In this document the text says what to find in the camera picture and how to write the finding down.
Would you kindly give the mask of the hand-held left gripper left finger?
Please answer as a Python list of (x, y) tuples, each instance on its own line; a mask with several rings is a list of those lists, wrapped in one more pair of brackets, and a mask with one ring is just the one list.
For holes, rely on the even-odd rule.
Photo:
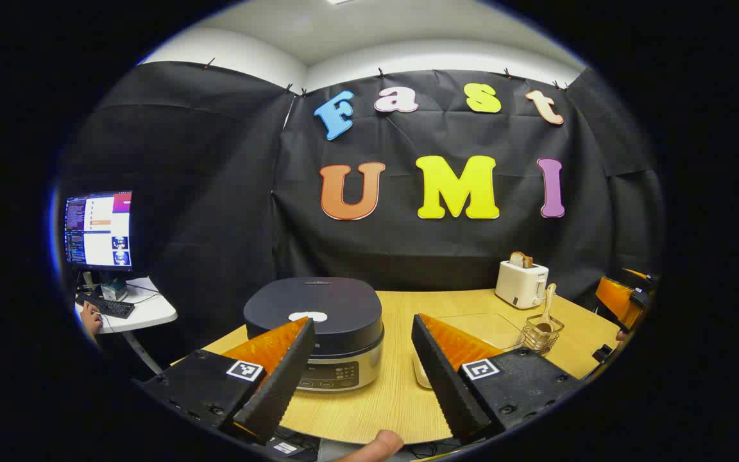
[(314, 321), (299, 318), (215, 354), (197, 349), (142, 389), (209, 430), (266, 445), (284, 417), (316, 344)]

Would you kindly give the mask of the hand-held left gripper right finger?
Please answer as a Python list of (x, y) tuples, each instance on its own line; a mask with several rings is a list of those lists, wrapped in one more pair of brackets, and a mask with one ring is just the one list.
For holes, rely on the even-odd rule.
[(511, 432), (585, 384), (531, 349), (504, 352), (423, 313), (414, 316), (411, 339), (452, 436), (461, 443)]

